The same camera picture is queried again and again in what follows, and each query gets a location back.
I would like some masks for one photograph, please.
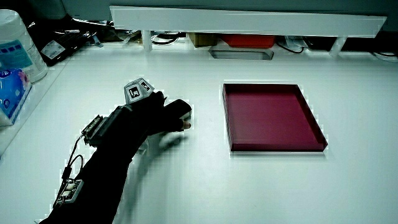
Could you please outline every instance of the hand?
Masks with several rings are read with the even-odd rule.
[[[132,110],[142,111],[141,118],[150,121],[150,128],[147,135],[161,132],[174,132],[189,129],[191,124],[180,119],[185,113],[191,111],[191,107],[182,100],[176,100],[164,106],[163,93],[158,91],[149,97],[129,105]]]

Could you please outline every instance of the cable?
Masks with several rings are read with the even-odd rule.
[[[388,55],[388,54],[383,54],[383,53],[380,53],[380,52],[373,52],[373,53],[376,53],[376,54],[379,54],[379,55],[382,55],[382,56],[386,56],[386,57],[398,57],[397,54]]]
[[[80,157],[80,168],[82,169],[83,168],[83,164],[84,164],[84,158],[83,158],[83,156],[82,155],[77,155],[73,160],[72,160],[72,162],[70,163],[70,165],[72,165],[75,161],[76,161],[76,159],[78,158],[78,157]]]
[[[82,137],[83,137],[83,135],[80,135],[80,137],[76,140],[75,147],[73,147],[72,153],[70,154],[70,157],[69,157],[68,167],[70,167],[70,165],[71,165],[70,161],[72,160],[73,154],[76,151],[77,143],[79,142],[79,140],[82,139]]]
[[[287,50],[287,51],[289,51],[289,52],[295,53],[295,54],[301,54],[301,53],[304,51],[304,47],[301,48],[301,51],[295,52],[294,50],[290,50],[290,49],[288,49],[287,47],[284,47],[284,46],[280,45],[279,43],[276,43],[276,44],[277,44],[279,47],[282,47],[283,49],[285,49],[285,50]]]
[[[152,43],[153,43],[153,44],[157,44],[157,45],[167,45],[167,44],[171,44],[171,43],[177,41],[178,38],[180,38],[180,37],[185,37],[185,36],[186,36],[186,33],[181,33],[181,32],[178,32],[178,33],[176,33],[176,34],[166,33],[166,34],[157,34],[157,35],[154,35],[154,36],[152,36],[151,39],[152,39]],[[154,40],[155,38],[160,38],[160,39],[164,39],[164,40],[168,40],[168,41],[159,42],[159,41]]]
[[[377,56],[377,54],[375,54],[375,52],[370,52],[370,54],[373,55],[373,56],[375,56],[377,59],[382,60],[382,61],[385,61],[385,62],[398,63],[398,61],[389,61],[389,60],[381,59],[381,58],[379,58],[379,57]]]
[[[83,135],[80,135],[80,137],[76,140],[75,142],[75,146],[73,147],[72,153],[70,154],[69,157],[69,161],[68,161],[68,165],[65,167],[65,169],[63,170],[62,173],[62,183],[60,186],[60,189],[58,191],[57,197],[55,198],[54,204],[52,205],[52,208],[55,208],[55,206],[57,205],[57,200],[61,195],[62,190],[65,188],[66,184],[67,184],[67,179],[69,179],[70,177],[70,173],[72,171],[71,165],[73,164],[73,162],[77,159],[77,157],[81,157],[81,167],[83,167],[83,156],[82,155],[77,155],[74,160],[72,160],[73,154],[76,151],[77,148],[77,143],[79,142],[79,140],[83,137]]]

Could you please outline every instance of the ar tag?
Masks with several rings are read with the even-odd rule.
[[[124,97],[126,99],[126,104],[131,104],[133,102],[147,98],[154,91],[154,89],[155,88],[143,78],[139,78],[128,83],[124,87]]]

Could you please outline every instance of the red tray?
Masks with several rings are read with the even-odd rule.
[[[322,152],[328,145],[297,85],[224,84],[231,151]]]
[[[273,35],[221,34],[220,37],[231,47],[268,49],[275,43]]]

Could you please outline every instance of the table surface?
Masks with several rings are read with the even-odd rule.
[[[124,104],[123,86],[140,77],[169,96],[166,103],[189,102],[192,127],[150,138],[147,152],[134,157],[114,223],[396,223],[396,60],[273,50],[273,60],[218,60],[207,48],[178,43],[151,52],[121,44],[81,49],[0,160],[2,223],[34,223],[50,213],[80,131]],[[231,154],[224,82],[298,84],[327,149]],[[76,154],[87,161],[94,151],[81,142]]]

